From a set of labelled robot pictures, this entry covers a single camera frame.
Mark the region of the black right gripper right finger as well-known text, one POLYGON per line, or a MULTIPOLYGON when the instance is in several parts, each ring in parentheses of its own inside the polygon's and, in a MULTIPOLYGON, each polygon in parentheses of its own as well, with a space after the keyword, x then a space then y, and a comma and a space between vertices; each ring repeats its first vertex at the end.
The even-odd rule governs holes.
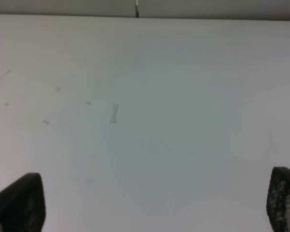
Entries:
POLYGON ((290 232, 290 169, 274 167, 267 194, 266 211, 272 230, 290 232))

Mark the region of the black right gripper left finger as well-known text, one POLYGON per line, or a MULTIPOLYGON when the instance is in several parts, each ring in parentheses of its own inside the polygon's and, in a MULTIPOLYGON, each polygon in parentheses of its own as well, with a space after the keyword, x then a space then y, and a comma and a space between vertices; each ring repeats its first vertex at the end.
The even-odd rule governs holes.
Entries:
POLYGON ((27 173, 0 192, 0 232, 41 232, 45 218, 39 173, 27 173))

